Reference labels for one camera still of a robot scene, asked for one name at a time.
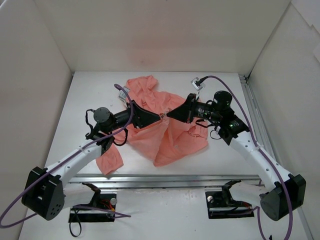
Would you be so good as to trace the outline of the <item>salmon pink zip jacket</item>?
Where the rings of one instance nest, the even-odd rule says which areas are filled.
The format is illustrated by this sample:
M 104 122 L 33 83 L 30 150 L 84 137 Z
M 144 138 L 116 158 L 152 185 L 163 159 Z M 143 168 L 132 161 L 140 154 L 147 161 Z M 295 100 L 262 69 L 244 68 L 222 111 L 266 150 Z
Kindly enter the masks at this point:
M 158 80 L 152 75 L 127 80 L 129 96 L 140 107 L 158 115 L 166 114 L 179 107 L 185 99 L 174 93 L 157 91 Z M 155 167 L 174 163 L 188 155 L 205 149 L 208 130 L 192 123 L 183 123 L 164 116 L 161 121 L 146 128 L 127 127 L 128 133 L 115 135 L 117 143 L 127 141 L 135 151 L 152 161 Z

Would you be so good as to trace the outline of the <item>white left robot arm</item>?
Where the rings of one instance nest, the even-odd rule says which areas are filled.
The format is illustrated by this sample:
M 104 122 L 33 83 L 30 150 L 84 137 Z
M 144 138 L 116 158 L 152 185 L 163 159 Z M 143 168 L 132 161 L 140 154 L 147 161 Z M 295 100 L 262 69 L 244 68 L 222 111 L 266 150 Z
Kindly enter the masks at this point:
M 145 128 L 160 121 L 160 116 L 141 108 L 132 101 L 127 108 L 112 114 L 106 107 L 92 111 L 95 126 L 83 145 L 66 159 L 46 168 L 30 171 L 21 202 L 47 221 L 55 218 L 65 208 L 96 209 L 101 200 L 101 190 L 91 183 L 70 184 L 70 180 L 88 163 L 106 153 L 114 143 L 114 134 L 127 132 L 127 126 Z

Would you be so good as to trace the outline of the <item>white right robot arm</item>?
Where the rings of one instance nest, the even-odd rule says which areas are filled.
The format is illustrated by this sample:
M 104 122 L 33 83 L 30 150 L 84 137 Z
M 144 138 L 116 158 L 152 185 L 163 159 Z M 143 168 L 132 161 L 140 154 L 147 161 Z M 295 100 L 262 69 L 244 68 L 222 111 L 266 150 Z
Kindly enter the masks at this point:
M 278 221 L 303 204 L 306 180 L 300 174 L 292 175 L 254 141 L 249 126 L 232 110 L 232 99 L 229 92 L 221 90 L 212 101 L 202 103 L 191 93 L 167 117 L 182 123 L 208 121 L 214 126 L 219 137 L 246 160 L 263 183 L 254 186 L 240 180 L 229 181 L 222 186 L 222 202 L 227 206 L 237 202 L 258 206 L 271 220 Z

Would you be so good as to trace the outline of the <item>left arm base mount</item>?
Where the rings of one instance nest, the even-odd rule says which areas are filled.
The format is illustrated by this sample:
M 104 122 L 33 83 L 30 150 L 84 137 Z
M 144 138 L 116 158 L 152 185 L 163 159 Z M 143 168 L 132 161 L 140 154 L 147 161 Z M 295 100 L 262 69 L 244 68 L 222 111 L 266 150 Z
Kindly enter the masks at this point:
M 82 183 L 93 190 L 94 195 L 89 203 L 82 203 L 84 208 L 72 207 L 69 214 L 69 233 L 72 237 L 78 238 L 82 233 L 82 223 L 113 223 L 116 219 L 117 194 L 101 193 L 101 190 L 91 184 Z

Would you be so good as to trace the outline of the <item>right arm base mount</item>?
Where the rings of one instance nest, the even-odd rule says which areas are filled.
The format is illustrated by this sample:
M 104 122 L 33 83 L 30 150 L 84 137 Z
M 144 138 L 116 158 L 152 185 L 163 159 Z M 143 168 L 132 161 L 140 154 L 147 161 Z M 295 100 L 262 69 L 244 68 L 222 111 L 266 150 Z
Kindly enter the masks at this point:
M 254 207 L 247 202 L 234 200 L 230 188 L 241 183 L 241 180 L 231 180 L 221 186 L 204 188 L 207 216 L 210 220 L 253 218 Z

